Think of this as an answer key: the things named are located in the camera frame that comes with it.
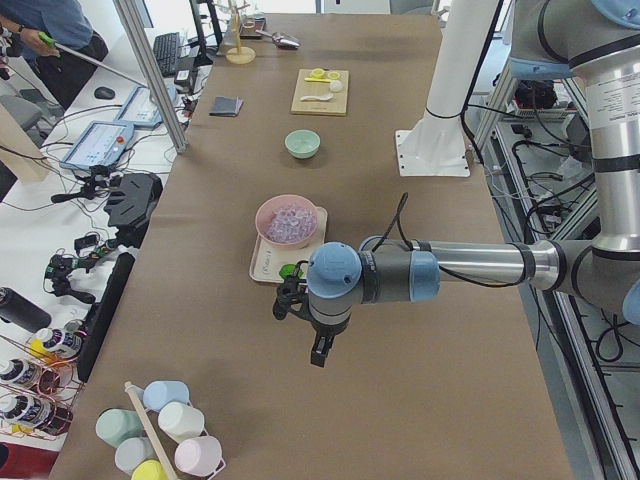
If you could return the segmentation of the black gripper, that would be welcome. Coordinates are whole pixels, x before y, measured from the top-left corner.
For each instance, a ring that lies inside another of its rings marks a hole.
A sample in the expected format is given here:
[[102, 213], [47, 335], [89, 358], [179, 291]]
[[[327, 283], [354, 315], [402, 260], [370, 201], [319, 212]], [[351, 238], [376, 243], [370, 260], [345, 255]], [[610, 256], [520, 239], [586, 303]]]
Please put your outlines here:
[[310, 352], [310, 363], [317, 367], [324, 367], [333, 346], [334, 335], [325, 327], [321, 327], [311, 313], [307, 280], [302, 278], [302, 265], [307, 263], [307, 260], [298, 261], [295, 264], [295, 274], [287, 277], [277, 287], [272, 314], [279, 321], [284, 320], [288, 314], [292, 314], [312, 325], [316, 336]]

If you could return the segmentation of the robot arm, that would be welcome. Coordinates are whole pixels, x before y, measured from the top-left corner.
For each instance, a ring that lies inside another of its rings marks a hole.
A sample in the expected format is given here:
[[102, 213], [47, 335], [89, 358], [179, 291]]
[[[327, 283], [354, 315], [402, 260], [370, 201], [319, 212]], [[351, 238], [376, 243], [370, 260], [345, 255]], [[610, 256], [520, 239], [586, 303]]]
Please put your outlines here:
[[639, 320], [639, 5], [635, 1], [520, 1], [511, 58], [527, 78], [579, 77], [601, 229], [590, 241], [531, 245], [364, 240], [329, 242], [277, 289], [273, 315], [311, 324], [323, 366], [352, 308], [434, 298], [442, 281], [489, 288], [530, 284]]

